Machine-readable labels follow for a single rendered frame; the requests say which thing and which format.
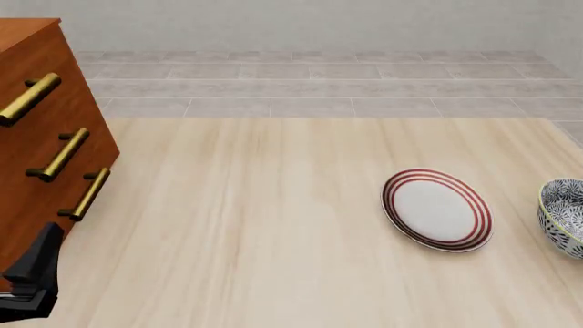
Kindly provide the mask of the white plate with red rings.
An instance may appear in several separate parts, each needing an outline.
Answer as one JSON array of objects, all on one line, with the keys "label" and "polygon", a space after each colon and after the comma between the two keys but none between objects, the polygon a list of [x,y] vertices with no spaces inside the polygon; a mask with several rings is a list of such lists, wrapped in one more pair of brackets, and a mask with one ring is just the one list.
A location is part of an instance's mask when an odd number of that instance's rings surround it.
[{"label": "white plate with red rings", "polygon": [[485,199],[442,171],[398,171],[384,183],[381,203],[396,229],[436,251],[476,251],[494,233],[494,215]]}]

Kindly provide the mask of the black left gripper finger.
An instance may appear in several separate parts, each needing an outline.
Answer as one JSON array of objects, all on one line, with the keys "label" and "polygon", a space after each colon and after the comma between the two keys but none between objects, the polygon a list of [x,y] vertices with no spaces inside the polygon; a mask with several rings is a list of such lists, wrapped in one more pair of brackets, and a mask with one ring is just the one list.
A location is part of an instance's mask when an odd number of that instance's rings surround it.
[{"label": "black left gripper finger", "polygon": [[30,247],[2,273],[12,286],[57,286],[57,262],[64,230],[47,223]]}]

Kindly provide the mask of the wooden cabinet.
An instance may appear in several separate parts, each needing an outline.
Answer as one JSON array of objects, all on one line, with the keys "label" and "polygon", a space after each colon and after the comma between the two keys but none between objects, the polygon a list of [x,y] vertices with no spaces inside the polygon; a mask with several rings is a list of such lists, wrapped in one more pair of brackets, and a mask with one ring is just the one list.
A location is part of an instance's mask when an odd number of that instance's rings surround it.
[{"label": "wooden cabinet", "polygon": [[83,220],[118,155],[60,21],[0,18],[0,292],[47,223]]}]

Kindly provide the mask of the black white patterned bowl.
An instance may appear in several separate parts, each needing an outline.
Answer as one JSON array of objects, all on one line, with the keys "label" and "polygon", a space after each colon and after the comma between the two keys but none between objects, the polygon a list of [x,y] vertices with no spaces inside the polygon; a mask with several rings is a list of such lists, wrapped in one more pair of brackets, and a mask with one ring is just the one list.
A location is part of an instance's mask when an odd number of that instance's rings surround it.
[{"label": "black white patterned bowl", "polygon": [[555,248],[583,260],[583,179],[553,179],[543,185],[537,217]]}]

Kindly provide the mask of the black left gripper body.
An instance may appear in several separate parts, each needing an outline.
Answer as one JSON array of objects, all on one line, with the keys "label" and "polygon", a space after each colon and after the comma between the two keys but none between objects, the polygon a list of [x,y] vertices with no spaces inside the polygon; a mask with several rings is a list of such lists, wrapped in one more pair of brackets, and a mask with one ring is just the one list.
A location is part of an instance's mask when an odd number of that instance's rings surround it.
[{"label": "black left gripper body", "polygon": [[53,311],[58,295],[55,275],[38,281],[8,278],[10,292],[0,292],[0,319],[47,318]]}]

